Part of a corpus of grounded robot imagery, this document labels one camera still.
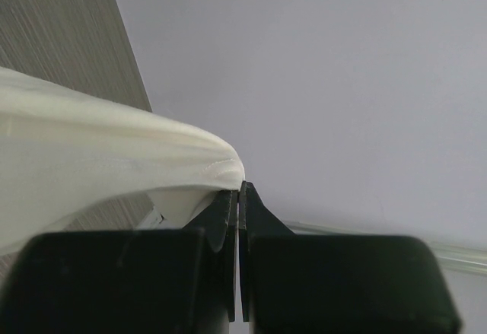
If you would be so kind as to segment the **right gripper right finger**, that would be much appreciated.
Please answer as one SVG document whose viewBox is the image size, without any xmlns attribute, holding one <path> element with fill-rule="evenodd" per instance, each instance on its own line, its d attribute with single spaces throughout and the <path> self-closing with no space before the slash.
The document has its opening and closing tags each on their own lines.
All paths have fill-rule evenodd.
<svg viewBox="0 0 487 334">
<path fill-rule="evenodd" d="M 239 193 L 240 294 L 253 333 L 459 333 L 430 248 L 414 237 L 297 234 L 252 183 Z"/>
</svg>

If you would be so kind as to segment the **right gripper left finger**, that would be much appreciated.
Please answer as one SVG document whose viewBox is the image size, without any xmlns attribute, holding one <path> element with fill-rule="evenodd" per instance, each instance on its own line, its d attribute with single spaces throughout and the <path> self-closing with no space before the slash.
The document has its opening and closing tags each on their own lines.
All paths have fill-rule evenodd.
<svg viewBox="0 0 487 334">
<path fill-rule="evenodd" d="M 41 234 L 1 290 L 3 333 L 226 333 L 237 194 L 180 229 Z"/>
</svg>

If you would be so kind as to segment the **white t shirt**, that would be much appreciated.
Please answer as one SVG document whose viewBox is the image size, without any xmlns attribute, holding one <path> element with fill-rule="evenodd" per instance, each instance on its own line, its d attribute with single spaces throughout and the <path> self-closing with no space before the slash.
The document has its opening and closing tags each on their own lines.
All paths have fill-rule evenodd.
<svg viewBox="0 0 487 334">
<path fill-rule="evenodd" d="M 8 68 L 1 70 L 1 252 L 60 231 L 93 205 L 145 192 L 177 227 L 237 190 L 244 166 L 218 136 Z"/>
</svg>

